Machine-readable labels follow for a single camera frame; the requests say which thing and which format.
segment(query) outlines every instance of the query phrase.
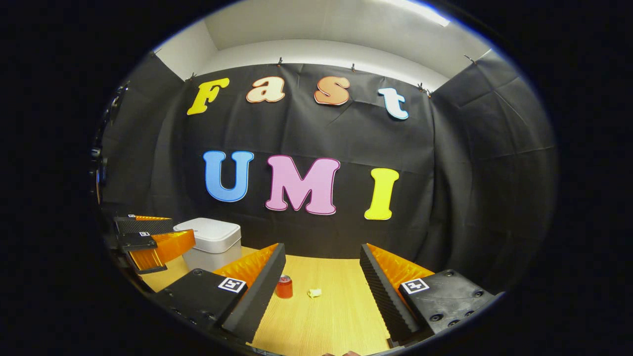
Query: white ceiling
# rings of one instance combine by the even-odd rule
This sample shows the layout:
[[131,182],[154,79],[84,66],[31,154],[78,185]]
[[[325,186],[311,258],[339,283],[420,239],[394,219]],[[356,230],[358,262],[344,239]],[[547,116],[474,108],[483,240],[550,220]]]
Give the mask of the white ceiling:
[[245,0],[204,19],[218,50],[263,41],[318,39],[379,49],[451,78],[490,45],[455,21],[442,27],[400,0]]

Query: black fabric backdrop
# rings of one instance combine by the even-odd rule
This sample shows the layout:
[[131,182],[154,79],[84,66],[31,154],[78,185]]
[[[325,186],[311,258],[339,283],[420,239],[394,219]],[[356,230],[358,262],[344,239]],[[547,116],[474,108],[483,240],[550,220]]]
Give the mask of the black fabric backdrop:
[[[134,80],[135,73],[150,73],[153,82],[141,74]],[[284,78],[285,97],[247,102],[252,83],[272,75]],[[315,102],[317,82],[328,75],[349,79],[344,105]],[[208,109],[187,116],[198,85],[224,77],[230,84]],[[556,181],[549,124],[529,85],[493,52],[431,99],[392,78],[309,64],[231,68],[183,83],[150,57],[130,81],[120,117],[104,136],[104,201],[115,213],[235,222],[242,245],[283,242],[291,255],[358,258],[360,244],[371,243],[430,270],[456,269],[493,293],[520,277],[549,224]],[[388,114],[381,87],[405,97],[407,120]],[[136,90],[147,94],[137,100]],[[202,154],[209,150],[227,155],[228,188],[235,179],[230,155],[254,153],[242,200],[225,203],[206,191]],[[341,162],[334,215],[310,214],[307,202],[297,212],[265,208],[272,178],[266,160],[279,154],[291,156],[302,177],[317,158]],[[400,174],[393,216],[366,220],[370,171],[379,167]]]

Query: white storage container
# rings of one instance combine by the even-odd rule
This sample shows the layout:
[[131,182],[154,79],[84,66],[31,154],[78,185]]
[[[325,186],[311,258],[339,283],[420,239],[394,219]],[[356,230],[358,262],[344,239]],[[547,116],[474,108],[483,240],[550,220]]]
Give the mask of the white storage container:
[[188,229],[194,231],[196,238],[196,245],[182,255],[189,270],[213,272],[242,257],[239,225],[199,217],[173,227],[174,231]]

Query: red can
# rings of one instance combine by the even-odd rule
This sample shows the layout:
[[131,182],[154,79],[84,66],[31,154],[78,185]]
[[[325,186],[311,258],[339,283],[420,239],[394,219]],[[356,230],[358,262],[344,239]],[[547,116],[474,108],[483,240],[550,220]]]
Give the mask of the red can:
[[277,283],[277,288],[275,288],[275,292],[279,298],[290,298],[292,297],[292,279],[282,274],[279,277],[279,282]]

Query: wooden tabletop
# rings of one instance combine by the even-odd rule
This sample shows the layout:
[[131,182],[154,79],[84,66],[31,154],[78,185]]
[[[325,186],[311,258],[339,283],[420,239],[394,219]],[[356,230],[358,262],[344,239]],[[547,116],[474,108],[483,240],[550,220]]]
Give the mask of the wooden tabletop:
[[[242,255],[255,249],[242,247]],[[167,270],[141,277],[159,291],[188,273],[182,257]],[[249,345],[288,356],[370,355],[389,349],[389,332],[373,300],[358,259],[286,255],[284,274],[292,278],[294,295],[275,293]],[[320,288],[314,299],[309,289]]]

